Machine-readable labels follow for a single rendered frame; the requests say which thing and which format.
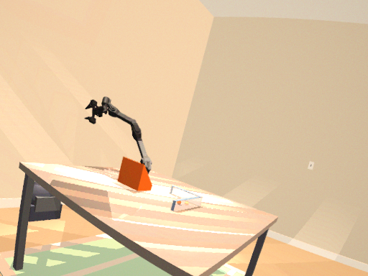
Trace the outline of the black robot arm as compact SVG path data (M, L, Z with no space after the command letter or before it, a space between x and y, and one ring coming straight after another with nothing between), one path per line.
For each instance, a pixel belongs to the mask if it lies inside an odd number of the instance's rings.
M151 170L151 159L147 156L147 153L145 151L143 142L142 142L142 130L139 128L139 125L136 121L136 119L133 119L129 116L126 116L125 114L121 113L114 105L111 104L111 99L109 97L104 96L101 102L102 106L99 106L98 111L101 114L97 114L98 117L103 117L103 113L107 114L109 112L109 116L112 116L114 118L121 119L125 121L126 123L131 125L132 128L132 136L137 141L137 145L140 151L140 154L142 156L142 159L140 161L141 164L143 164L146 167L146 170L148 174Z

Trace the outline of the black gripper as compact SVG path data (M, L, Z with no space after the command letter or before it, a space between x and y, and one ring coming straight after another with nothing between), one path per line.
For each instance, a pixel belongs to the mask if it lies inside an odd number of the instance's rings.
M98 108L99 106L97 106L97 101L95 101L94 99L91 99L91 102L87 105L86 109L91 109L92 108L92 116L87 116L85 117L84 119L88 119L90 123L92 124L96 124L96 118L95 118L95 115L97 114L101 114L99 111L98 111Z

